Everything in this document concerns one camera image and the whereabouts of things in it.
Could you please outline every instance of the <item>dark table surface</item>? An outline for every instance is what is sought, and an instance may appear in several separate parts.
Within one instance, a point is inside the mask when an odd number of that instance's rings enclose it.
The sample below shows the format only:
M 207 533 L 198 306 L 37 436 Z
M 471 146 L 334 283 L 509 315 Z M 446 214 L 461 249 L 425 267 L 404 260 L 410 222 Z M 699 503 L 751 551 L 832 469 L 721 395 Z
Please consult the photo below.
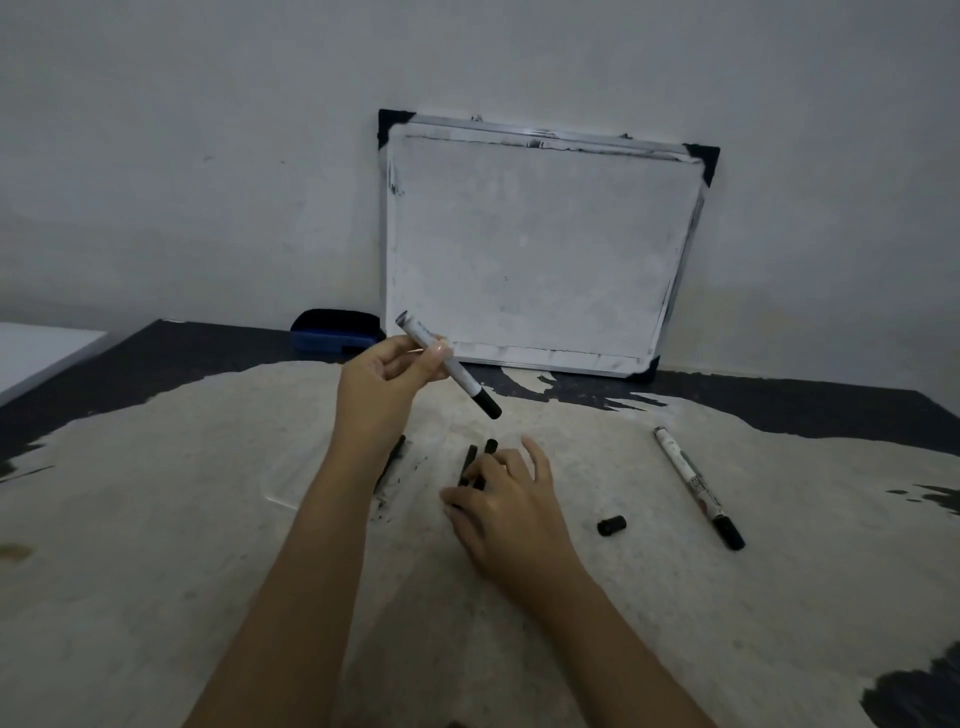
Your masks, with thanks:
M 303 358 L 308 357 L 293 350 L 286 331 L 153 322 L 0 407 L 0 477 L 12 471 L 10 458 L 77 418 L 140 404 L 205 376 Z M 538 394 L 516 384 L 499 367 L 470 368 L 482 384 L 509 397 L 561 400 L 600 409 L 617 406 L 608 398 L 659 406 L 653 399 L 656 395 L 681 397 L 735 415 L 766 432 L 884 440 L 960 455 L 960 419 L 918 392 L 661 371 L 648 383 L 556 373 L 549 392 Z

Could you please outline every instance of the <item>black marker cap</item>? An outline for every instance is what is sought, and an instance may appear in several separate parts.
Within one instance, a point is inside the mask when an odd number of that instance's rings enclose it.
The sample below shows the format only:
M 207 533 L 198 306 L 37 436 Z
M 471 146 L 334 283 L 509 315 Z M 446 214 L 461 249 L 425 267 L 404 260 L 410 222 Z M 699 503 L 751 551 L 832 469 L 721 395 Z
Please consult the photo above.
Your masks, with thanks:
M 496 448 L 497 448 L 496 440 L 491 438 L 490 440 L 487 441 L 487 444 L 483 447 L 484 454 L 493 455 L 496 452 Z M 473 487 L 476 488 L 478 491 L 482 491 L 484 488 L 487 487 L 487 478 L 485 478 L 482 473 L 477 475 L 477 479 L 473 481 Z
M 487 393 L 486 389 L 481 389 L 480 394 L 472 399 L 480 405 L 480 409 L 490 415 L 491 420 L 495 420 L 503 414 L 503 410 L 500 409 L 500 405 L 493 401 L 493 397 Z
M 712 521 L 713 527 L 717 529 L 717 533 L 720 534 L 720 538 L 723 539 L 723 543 L 727 545 L 727 548 L 731 551 L 739 551 L 741 548 L 746 546 L 746 543 L 743 541 L 743 536 L 740 535 L 740 532 L 736 530 L 736 526 L 733 525 L 733 521 L 730 520 L 730 516 L 717 516 Z
M 597 533 L 601 536 L 612 536 L 617 531 L 622 531 L 627 527 L 627 520 L 623 516 L 614 516 L 611 519 L 605 519 L 597 523 Z

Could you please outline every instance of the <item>whiteboard frame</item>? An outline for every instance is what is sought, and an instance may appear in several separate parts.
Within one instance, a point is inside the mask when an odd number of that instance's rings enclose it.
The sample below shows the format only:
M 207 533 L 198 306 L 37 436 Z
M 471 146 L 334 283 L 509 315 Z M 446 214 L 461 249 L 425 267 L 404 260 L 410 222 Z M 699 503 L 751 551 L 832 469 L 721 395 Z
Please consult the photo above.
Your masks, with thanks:
M 701 174 L 700 192 L 690 213 L 684 242 L 676 254 L 673 274 L 667 284 L 660 314 L 654 328 L 647 353 L 643 356 L 621 356 L 589 352 L 554 351 L 529 347 L 501 347 L 479 342 L 451 342 L 457 358 L 476 364 L 537 369 L 553 372 L 571 372 L 602 376 L 627 377 L 652 376 L 660 360 L 660 340 L 664 327 L 670 320 L 673 304 L 679 290 L 686 258 L 693 236 L 700 221 L 708 189 L 708 173 L 705 161 L 692 154 L 683 144 L 663 144 L 640 141 L 623 136 L 600 136 L 586 133 L 554 132 L 546 129 L 514 127 L 503 124 L 488 124 L 479 119 L 450 119 L 441 116 L 409 114 L 409 120 L 393 123 L 385 131 L 386 143 L 379 151 L 381 177 L 380 229 L 383 249 L 381 283 L 383 310 L 381 322 L 387 335 L 402 333 L 396 325 L 396 317 L 402 313 L 394 304 L 395 291 L 391 273 L 396 269 L 396 197 L 402 195 L 396 170 L 396 144 L 402 137 L 425 137 L 447 141 L 487 142 L 507 146 L 552 149 L 566 152 L 616 153 L 638 158 L 663 159 L 685 164 L 699 164 Z

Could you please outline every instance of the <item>blue eraser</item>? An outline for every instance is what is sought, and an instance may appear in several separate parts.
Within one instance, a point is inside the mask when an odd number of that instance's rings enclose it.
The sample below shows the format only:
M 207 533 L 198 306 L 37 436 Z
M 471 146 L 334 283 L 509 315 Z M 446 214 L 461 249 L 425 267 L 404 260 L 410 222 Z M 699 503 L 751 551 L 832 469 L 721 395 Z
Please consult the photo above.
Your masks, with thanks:
M 290 327 L 290 340 L 300 353 L 358 353 L 384 338 L 376 316 L 339 308 L 304 311 Z

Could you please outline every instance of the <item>paint smear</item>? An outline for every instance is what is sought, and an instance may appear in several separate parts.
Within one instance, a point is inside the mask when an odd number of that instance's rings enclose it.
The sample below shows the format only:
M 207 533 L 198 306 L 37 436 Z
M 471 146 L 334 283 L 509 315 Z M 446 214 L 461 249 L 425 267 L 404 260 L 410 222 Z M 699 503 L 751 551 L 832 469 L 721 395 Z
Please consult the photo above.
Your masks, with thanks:
M 553 383 L 556 381 L 549 372 L 541 372 L 537 369 L 514 369 L 512 367 L 500 367 L 500 369 L 514 383 L 539 395 L 548 389 L 553 389 Z

